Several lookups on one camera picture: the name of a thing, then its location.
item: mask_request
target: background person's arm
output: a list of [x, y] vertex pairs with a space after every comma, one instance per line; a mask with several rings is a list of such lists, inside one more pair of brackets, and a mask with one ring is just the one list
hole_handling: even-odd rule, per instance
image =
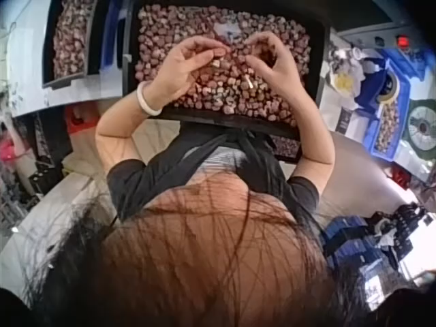
[[[182, 41], [168, 53], [154, 81], [144, 87], [142, 94], [146, 103], [159, 110], [178, 99], [194, 83], [192, 72], [227, 51], [224, 44], [206, 37], [195, 36]], [[119, 100], [101, 117], [95, 141], [106, 172], [121, 161], [141, 159], [131, 136], [147, 117], [136, 92]]]
[[334, 144], [320, 111], [301, 84], [300, 76], [291, 52], [271, 32], [252, 35], [248, 44], [268, 42], [277, 60], [269, 68], [259, 58], [249, 55], [247, 63], [259, 74], [272, 90], [287, 101], [294, 110], [300, 130], [302, 158], [292, 176], [309, 179], [321, 194], [334, 167]]

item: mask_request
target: wristband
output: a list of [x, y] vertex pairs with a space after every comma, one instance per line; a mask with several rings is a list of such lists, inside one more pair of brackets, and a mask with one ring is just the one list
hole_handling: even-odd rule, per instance
[[139, 83], [138, 88], [136, 89], [136, 97], [138, 98], [139, 105], [146, 114], [149, 114], [150, 116], [158, 116], [161, 114], [162, 109], [153, 110], [152, 108], [150, 108], [150, 106], [146, 103], [144, 99], [144, 94], [142, 94], [142, 90], [144, 89], [144, 86], [146, 84], [146, 81], [142, 81], [141, 83]]

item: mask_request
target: person's left hand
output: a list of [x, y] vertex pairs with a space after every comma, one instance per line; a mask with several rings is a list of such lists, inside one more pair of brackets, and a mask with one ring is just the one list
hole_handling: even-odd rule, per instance
[[158, 110], [184, 95], [195, 82], [193, 72], [207, 65], [214, 57], [222, 57], [230, 49], [223, 43], [203, 36], [194, 36], [177, 44], [168, 53], [156, 78], [144, 88], [144, 98]]

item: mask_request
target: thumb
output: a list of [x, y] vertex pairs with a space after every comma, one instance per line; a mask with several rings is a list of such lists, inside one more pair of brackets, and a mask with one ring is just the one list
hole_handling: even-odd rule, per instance
[[253, 68], [258, 75], [265, 79], [268, 79], [273, 72], [263, 60], [253, 56], [252, 54], [246, 56], [246, 62], [248, 66]]
[[192, 58], [186, 60], [185, 69], [188, 72], [193, 72], [194, 70], [197, 70], [210, 63], [212, 59], [213, 59], [213, 50], [203, 51], [193, 56]]

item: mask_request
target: black shirt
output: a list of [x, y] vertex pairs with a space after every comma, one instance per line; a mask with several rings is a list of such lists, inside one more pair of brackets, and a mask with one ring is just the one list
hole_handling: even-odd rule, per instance
[[119, 218], [124, 220], [139, 213], [144, 205], [167, 189], [186, 185], [218, 146], [240, 149], [245, 153], [247, 157], [235, 173], [250, 190], [278, 198], [297, 222], [303, 225], [313, 222], [311, 214], [319, 200], [317, 189], [303, 177], [286, 181], [268, 145], [267, 136], [192, 123], [182, 125], [178, 137], [148, 165], [129, 159], [109, 171], [109, 190]]

